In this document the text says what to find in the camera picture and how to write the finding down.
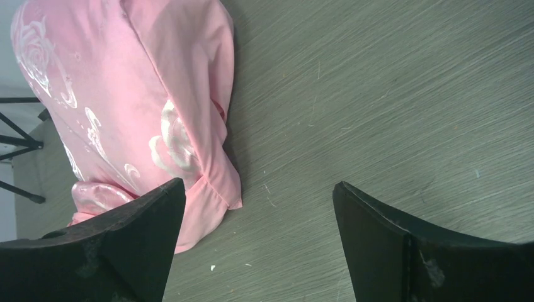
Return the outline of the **pink floral pillowcase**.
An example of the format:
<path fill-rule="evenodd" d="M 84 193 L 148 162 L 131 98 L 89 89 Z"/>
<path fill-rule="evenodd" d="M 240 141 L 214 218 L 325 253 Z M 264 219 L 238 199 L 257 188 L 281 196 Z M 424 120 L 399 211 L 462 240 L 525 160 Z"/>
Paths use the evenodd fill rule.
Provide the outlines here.
<path fill-rule="evenodd" d="M 10 37 L 77 178 L 72 224 L 178 177 L 181 253 L 242 206 L 223 148 L 235 53 L 220 1 L 25 1 Z"/>

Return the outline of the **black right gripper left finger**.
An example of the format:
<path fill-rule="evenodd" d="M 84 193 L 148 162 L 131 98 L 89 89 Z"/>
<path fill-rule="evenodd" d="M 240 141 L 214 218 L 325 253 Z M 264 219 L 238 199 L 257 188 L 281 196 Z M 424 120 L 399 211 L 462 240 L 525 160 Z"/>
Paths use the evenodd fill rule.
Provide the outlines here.
<path fill-rule="evenodd" d="M 1 244 L 2 301 L 161 301 L 186 205 L 175 178 L 38 239 Z"/>

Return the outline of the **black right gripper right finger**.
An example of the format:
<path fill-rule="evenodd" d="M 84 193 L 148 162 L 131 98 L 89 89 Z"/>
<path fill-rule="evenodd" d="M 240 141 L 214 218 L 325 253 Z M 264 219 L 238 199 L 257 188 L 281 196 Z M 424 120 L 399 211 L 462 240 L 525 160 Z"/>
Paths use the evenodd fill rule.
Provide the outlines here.
<path fill-rule="evenodd" d="M 347 182 L 332 201 L 357 301 L 532 301 L 533 243 L 475 237 Z"/>

